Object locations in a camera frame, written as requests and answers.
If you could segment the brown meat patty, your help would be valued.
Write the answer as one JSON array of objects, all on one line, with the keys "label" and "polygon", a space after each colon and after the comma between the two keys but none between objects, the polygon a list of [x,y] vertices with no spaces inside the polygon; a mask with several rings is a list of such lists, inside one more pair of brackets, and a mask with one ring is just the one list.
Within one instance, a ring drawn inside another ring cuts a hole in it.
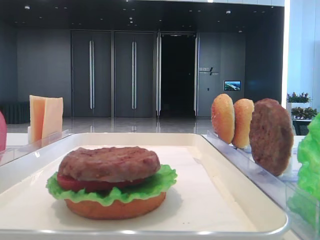
[{"label": "brown meat patty", "polygon": [[277,100],[264,98],[254,104],[249,143],[256,164],[274,176],[286,170],[294,135],[291,117]]},{"label": "brown meat patty", "polygon": [[61,161],[58,173],[78,181],[132,182],[154,175],[161,164],[154,151],[142,147],[79,147]]}]

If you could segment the green lettuce on burger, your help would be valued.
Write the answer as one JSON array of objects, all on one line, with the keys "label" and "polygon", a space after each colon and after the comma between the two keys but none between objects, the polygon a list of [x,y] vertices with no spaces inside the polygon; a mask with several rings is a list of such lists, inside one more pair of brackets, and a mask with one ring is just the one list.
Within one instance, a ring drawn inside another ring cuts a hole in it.
[{"label": "green lettuce on burger", "polygon": [[176,183],[177,173],[168,164],[162,164],[160,170],[148,177],[144,182],[138,185],[127,186],[124,188],[113,187],[112,190],[103,192],[87,193],[84,189],[74,192],[72,190],[64,190],[58,184],[57,172],[55,172],[46,183],[46,188],[57,200],[70,200],[74,203],[82,201],[92,201],[100,203],[104,207],[108,207],[115,201],[122,203],[130,203],[134,200],[148,200],[153,197],[165,193]]}]

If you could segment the pale yellow cheese slice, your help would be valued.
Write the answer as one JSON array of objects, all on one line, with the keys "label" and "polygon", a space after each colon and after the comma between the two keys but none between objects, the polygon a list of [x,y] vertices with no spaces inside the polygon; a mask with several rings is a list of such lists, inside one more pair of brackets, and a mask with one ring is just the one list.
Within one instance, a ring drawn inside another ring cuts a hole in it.
[{"label": "pale yellow cheese slice", "polygon": [[44,102],[42,138],[62,132],[64,102],[63,98],[47,97]]}]

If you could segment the red tomato slice on burger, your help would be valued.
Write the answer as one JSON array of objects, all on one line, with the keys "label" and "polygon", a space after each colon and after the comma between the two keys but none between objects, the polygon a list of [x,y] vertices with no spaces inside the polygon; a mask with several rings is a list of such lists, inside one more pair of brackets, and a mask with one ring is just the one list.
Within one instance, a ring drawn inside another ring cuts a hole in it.
[{"label": "red tomato slice on burger", "polygon": [[142,184],[145,179],[136,179],[133,181],[121,181],[121,182],[107,182],[107,181],[83,181],[76,180],[70,176],[57,175],[58,185],[65,191],[78,192],[85,189],[86,193],[93,193],[99,191],[110,191],[114,187],[122,189],[125,187],[135,186]]}]

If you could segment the orange cheese slice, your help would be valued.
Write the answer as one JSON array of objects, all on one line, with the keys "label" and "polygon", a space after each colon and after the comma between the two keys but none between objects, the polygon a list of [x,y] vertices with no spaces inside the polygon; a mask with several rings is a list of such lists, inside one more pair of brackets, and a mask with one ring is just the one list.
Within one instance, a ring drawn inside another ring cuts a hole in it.
[{"label": "orange cheese slice", "polygon": [[46,98],[29,96],[31,143],[42,139]]}]

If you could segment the red tomato slice in holder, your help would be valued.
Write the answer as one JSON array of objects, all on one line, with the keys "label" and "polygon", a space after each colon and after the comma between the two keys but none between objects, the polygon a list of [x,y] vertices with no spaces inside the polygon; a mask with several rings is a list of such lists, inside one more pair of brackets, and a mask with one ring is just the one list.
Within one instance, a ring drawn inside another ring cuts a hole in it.
[{"label": "red tomato slice in holder", "polygon": [[2,112],[0,112],[0,151],[1,152],[6,149],[6,142],[7,142],[7,125]]}]

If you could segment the green lettuce in holder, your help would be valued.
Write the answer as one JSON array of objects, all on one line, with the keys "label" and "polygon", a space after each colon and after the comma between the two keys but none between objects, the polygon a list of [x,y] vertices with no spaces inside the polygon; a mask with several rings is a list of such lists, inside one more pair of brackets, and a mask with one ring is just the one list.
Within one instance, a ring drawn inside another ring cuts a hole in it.
[{"label": "green lettuce in holder", "polygon": [[298,144],[298,187],[320,201],[320,116],[308,125],[308,134]]}]

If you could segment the clear lettuce pusher rack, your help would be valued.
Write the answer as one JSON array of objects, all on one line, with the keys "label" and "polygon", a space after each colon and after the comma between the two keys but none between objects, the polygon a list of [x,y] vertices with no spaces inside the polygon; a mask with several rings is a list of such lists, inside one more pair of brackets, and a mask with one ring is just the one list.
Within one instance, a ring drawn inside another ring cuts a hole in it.
[{"label": "clear lettuce pusher rack", "polygon": [[293,231],[303,240],[320,238],[320,202],[292,183],[285,184],[286,209]]}]

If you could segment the front bun slice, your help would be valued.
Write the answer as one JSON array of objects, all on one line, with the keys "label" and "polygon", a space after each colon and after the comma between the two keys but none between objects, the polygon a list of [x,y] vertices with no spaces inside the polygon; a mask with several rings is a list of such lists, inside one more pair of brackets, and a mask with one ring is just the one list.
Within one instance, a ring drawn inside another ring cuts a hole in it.
[{"label": "front bun slice", "polygon": [[211,122],[218,137],[230,144],[235,134],[235,109],[233,100],[227,94],[222,93],[213,100]]}]

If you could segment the bun slice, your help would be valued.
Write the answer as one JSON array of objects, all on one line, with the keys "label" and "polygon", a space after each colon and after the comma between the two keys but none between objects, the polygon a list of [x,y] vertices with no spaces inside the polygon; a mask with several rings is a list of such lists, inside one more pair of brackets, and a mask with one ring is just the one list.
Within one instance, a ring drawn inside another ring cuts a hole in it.
[{"label": "bun slice", "polygon": [[235,109],[233,100],[227,94],[222,93],[213,100],[211,122],[218,137],[230,144],[235,134]]},{"label": "bun slice", "polygon": [[235,128],[232,144],[243,149],[250,144],[249,133],[254,111],[254,102],[247,98],[239,99],[234,104]]}]

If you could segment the rear bun slice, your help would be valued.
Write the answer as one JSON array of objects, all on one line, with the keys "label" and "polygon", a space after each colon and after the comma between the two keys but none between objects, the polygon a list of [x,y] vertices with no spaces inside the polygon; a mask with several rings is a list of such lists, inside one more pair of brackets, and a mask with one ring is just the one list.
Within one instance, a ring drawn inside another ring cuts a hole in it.
[{"label": "rear bun slice", "polygon": [[249,133],[254,111],[254,102],[247,98],[239,99],[234,104],[235,128],[232,144],[243,149],[250,144]]}]

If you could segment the white serving tray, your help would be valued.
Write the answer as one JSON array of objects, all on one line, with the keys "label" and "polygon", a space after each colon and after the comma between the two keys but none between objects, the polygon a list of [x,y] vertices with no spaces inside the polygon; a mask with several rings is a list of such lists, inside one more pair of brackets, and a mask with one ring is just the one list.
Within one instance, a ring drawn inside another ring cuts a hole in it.
[{"label": "white serving tray", "polygon": [[[128,220],[90,220],[46,189],[63,157],[79,147],[140,146],[178,178],[164,203]],[[3,240],[282,240],[289,217],[212,143],[191,133],[78,133],[0,167]]]}]

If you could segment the bottom bun on tray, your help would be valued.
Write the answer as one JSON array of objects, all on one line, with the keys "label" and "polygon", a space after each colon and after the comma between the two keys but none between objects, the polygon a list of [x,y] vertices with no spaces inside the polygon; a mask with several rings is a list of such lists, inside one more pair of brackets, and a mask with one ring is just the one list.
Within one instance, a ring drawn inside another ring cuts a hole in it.
[{"label": "bottom bun on tray", "polygon": [[65,203],[74,214],[93,220],[126,220],[144,216],[157,209],[166,199],[166,193],[148,199],[134,199],[129,203],[115,200],[109,206],[84,200],[78,203],[66,199]]}]

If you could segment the flower planter box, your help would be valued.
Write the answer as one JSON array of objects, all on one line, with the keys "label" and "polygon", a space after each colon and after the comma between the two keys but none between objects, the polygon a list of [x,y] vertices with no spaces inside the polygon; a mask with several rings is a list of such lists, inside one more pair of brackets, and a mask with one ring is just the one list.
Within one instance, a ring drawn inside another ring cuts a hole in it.
[{"label": "flower planter box", "polygon": [[312,108],[312,102],[309,94],[306,92],[287,94],[286,109],[292,119],[311,120],[317,115],[317,110]]}]

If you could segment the clear patty pusher rack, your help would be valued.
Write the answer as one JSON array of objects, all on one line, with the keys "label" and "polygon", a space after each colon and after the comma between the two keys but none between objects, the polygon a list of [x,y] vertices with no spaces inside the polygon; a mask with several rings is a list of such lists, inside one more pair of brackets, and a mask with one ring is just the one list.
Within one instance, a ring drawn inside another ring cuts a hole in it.
[{"label": "clear patty pusher rack", "polygon": [[208,130],[204,137],[216,147],[223,156],[253,181],[266,195],[282,204],[297,190],[298,170],[301,164],[297,159],[298,144],[305,138],[295,135],[289,164],[284,173],[274,176],[254,162],[251,148],[240,149],[226,144],[213,131]]}]

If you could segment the clear left side rack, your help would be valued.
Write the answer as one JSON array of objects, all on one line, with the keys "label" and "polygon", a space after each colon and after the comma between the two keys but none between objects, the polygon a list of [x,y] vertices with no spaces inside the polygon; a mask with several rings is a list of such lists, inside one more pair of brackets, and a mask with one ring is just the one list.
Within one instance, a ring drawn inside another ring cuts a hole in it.
[{"label": "clear left side rack", "polygon": [[25,155],[37,152],[41,148],[68,137],[70,134],[70,131],[66,129],[62,132],[52,133],[46,138],[30,143],[31,134],[29,132],[8,133],[6,148],[0,152],[0,165],[3,166]]}]

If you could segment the small wall screen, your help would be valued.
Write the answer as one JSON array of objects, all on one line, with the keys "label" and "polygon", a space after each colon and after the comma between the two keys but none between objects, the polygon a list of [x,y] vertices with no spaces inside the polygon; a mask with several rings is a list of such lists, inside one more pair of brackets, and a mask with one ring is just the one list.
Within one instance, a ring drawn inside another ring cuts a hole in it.
[{"label": "small wall screen", "polygon": [[240,91],[241,82],[240,81],[224,81],[223,89],[225,91]]}]

